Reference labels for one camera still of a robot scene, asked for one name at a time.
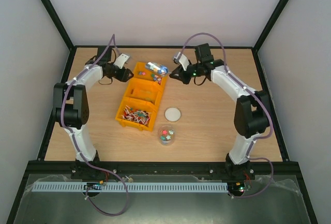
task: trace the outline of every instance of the white robotic arm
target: white robotic arm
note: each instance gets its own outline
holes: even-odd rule
[[[241,81],[236,75],[232,74],[232,76],[237,78],[238,81],[245,85],[244,82]],[[213,83],[216,83],[218,86],[220,86],[234,102],[237,102],[237,99],[241,96],[249,96],[249,93],[229,76],[228,72],[225,71],[224,65],[218,66],[212,70],[211,80]],[[252,87],[246,87],[251,92],[256,91]],[[229,156],[235,165],[240,165],[248,161],[247,157],[249,156],[254,147],[254,144],[256,143],[255,139],[259,136],[261,136],[261,133],[256,133],[250,138],[245,138],[245,136],[239,134],[237,135],[233,148],[229,152]]]
[[[73,136],[75,137],[81,153],[88,161],[94,160],[97,151],[91,142],[86,124],[89,116],[86,93],[104,76],[108,78],[115,77],[122,82],[126,82],[132,78],[132,72],[129,69],[124,68],[124,64],[129,58],[129,55],[121,54],[113,63],[102,61],[94,66],[92,65],[93,60],[90,60],[88,61],[89,64],[84,66],[84,69],[81,72],[82,75],[79,79],[75,77],[64,84],[57,83],[54,86],[53,116],[61,125],[60,119],[64,96],[63,92],[66,90],[66,87],[74,81],[74,84],[70,89],[72,92],[69,94],[70,98],[73,99],[73,104],[66,104],[64,110],[64,121],[65,124],[70,127],[71,131],[67,128],[65,128],[65,131],[70,136],[72,143]],[[76,151],[76,160],[84,161],[75,146],[74,148]]]
[[[265,113],[250,95],[254,93],[265,106],[268,106],[268,97],[264,92],[257,92],[249,87],[230,69],[225,69],[224,62],[220,59],[214,60],[208,44],[202,44],[195,48],[197,63],[192,64],[188,58],[178,53],[174,56],[175,63],[180,64],[171,74],[170,78],[189,84],[191,78],[205,76],[213,83],[220,86],[236,103],[234,124],[238,135],[233,148],[229,152],[229,158],[234,165],[241,165],[248,161],[249,155],[256,143],[269,126]]]

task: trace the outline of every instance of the candy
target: candy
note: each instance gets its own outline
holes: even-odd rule
[[[172,126],[161,126],[157,136],[162,145],[171,145],[175,140],[175,131]]]
[[[122,114],[122,118],[127,121],[131,121],[147,126],[151,118],[150,114],[151,113],[142,111],[140,109],[134,110],[133,108],[130,108],[129,106],[126,105]]]

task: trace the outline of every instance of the white wall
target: white wall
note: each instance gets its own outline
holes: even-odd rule
[[[290,0],[260,51],[285,143],[331,222],[331,1]]]
[[[40,0],[0,0],[0,223],[36,159],[68,49]]]
[[[210,32],[253,46],[279,0],[51,0],[74,44],[181,45]],[[191,44],[210,38],[199,37]]]

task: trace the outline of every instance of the white lid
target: white lid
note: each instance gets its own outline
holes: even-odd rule
[[[181,115],[180,110],[176,107],[167,108],[164,112],[164,116],[169,122],[177,122]]]

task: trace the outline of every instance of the orange plastic tray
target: orange plastic tray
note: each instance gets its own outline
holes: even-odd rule
[[[139,75],[139,72],[145,72],[146,75]],[[133,78],[130,79],[129,85],[124,93],[121,104],[116,113],[115,119],[123,127],[135,127],[142,130],[153,131],[157,111],[160,107],[161,98],[168,77],[162,78],[161,84],[153,81],[152,74],[155,74],[145,68],[145,63],[138,62],[133,71]],[[151,113],[148,124],[142,125],[122,118],[125,107],[139,109]]]

